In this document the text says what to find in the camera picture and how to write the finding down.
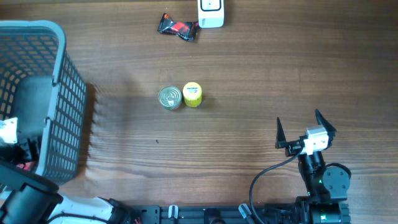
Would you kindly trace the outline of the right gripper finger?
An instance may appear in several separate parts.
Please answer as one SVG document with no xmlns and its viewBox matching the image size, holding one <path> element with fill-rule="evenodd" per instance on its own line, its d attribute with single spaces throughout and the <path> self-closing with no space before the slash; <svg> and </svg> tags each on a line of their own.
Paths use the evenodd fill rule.
<svg viewBox="0 0 398 224">
<path fill-rule="evenodd" d="M 275 148 L 281 149 L 286 147 L 287 147 L 287 140 L 280 119 L 279 117 L 277 117 L 277 133 L 275 139 Z"/>
<path fill-rule="evenodd" d="M 322 125 L 326 131 L 327 131 L 327 135 L 329 137 L 328 140 L 328 146 L 332 146 L 332 141 L 334 139 L 334 137 L 336 136 L 336 129 L 334 126 L 332 126 L 321 114 L 321 112 L 316 109 L 315 110 L 315 117 L 317 119 L 317 123 L 318 125 Z"/>
</svg>

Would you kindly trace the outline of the yellow plastic jar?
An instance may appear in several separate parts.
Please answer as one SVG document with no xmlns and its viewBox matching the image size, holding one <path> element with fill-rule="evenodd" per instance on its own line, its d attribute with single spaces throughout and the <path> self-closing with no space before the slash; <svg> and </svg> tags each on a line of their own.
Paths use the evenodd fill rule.
<svg viewBox="0 0 398 224">
<path fill-rule="evenodd" d="M 191 108 L 196 108 L 202 101 L 202 88 L 196 82 L 188 82 L 183 88 L 184 102 Z"/>
</svg>

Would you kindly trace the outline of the silver tin can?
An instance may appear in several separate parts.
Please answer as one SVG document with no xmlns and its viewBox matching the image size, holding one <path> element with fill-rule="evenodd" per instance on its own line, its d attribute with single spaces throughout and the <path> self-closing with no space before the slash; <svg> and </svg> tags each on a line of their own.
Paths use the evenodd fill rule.
<svg viewBox="0 0 398 224">
<path fill-rule="evenodd" d="M 166 86 L 159 91 L 159 102 L 167 110 L 176 110 L 182 102 L 182 92 L 176 86 Z"/>
</svg>

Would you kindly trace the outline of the black hex wrench packet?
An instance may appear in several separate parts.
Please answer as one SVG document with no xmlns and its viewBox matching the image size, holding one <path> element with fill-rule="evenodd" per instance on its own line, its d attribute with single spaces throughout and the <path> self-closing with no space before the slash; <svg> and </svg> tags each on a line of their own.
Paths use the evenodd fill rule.
<svg viewBox="0 0 398 224">
<path fill-rule="evenodd" d="M 157 31 L 161 34 L 176 35 L 190 42 L 195 40 L 199 27 L 198 22 L 175 22 L 167 13 L 164 13 Z"/>
</svg>

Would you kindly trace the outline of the red snack packet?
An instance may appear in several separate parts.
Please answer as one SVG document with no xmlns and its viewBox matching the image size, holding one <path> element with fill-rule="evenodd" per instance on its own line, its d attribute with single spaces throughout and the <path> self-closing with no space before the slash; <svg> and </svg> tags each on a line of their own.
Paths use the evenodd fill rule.
<svg viewBox="0 0 398 224">
<path fill-rule="evenodd" d="M 30 161 L 30 162 L 17 164 L 16 166 L 21 169 L 27 170 L 27 171 L 32 171 L 34 169 L 35 165 L 36 165 L 36 161 Z"/>
</svg>

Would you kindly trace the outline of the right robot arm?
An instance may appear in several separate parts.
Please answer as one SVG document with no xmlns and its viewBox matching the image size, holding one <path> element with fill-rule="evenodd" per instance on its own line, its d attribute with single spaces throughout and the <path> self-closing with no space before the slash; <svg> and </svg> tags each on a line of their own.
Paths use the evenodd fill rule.
<svg viewBox="0 0 398 224">
<path fill-rule="evenodd" d="M 298 159 L 298 171 L 305 183 L 306 197 L 297 197 L 292 205 L 289 223 L 350 223 L 347 191 L 351 171 L 339 163 L 327 164 L 322 152 L 332 146 L 336 129 L 321 114 L 315 111 L 317 125 L 305 130 L 297 140 L 286 140 L 277 119 L 275 147 L 285 149 L 287 157 Z"/>
</svg>

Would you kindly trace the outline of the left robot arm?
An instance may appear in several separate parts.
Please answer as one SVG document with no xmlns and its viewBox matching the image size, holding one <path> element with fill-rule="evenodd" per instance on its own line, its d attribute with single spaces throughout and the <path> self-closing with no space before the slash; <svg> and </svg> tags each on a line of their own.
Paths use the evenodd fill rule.
<svg viewBox="0 0 398 224">
<path fill-rule="evenodd" d="M 140 223 L 134 209 L 116 200 L 61 195 L 59 187 L 9 163 L 13 145 L 1 140 L 1 183 L 12 192 L 1 206 L 1 223 Z"/>
</svg>

